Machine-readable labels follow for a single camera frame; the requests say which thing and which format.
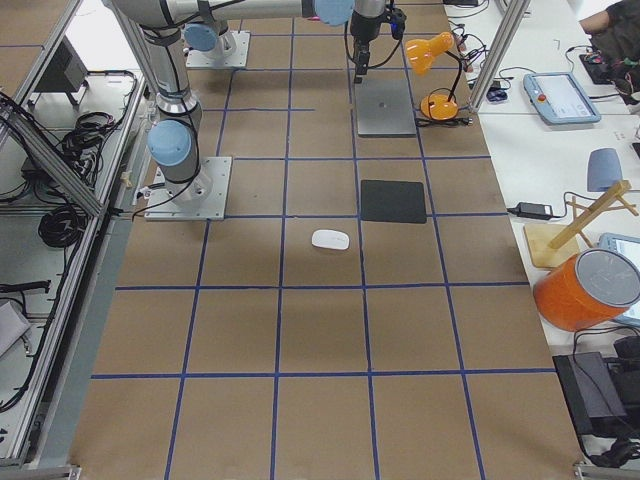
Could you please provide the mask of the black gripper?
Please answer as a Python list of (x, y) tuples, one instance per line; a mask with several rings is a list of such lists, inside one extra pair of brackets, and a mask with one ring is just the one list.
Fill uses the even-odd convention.
[(380, 33), (382, 24), (389, 24), (392, 38), (404, 36), (404, 12), (394, 1), (356, 0), (350, 20), (350, 34), (354, 40), (354, 84), (362, 82), (369, 69), (369, 44)]

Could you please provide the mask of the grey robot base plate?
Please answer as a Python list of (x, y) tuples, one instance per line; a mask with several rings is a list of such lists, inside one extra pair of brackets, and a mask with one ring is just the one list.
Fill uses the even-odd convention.
[(156, 177), (163, 185), (148, 196), (149, 205), (143, 211), (148, 221), (221, 221), (225, 218), (232, 158), (205, 157), (200, 161), (200, 173), (185, 189), (167, 183), (160, 168)]

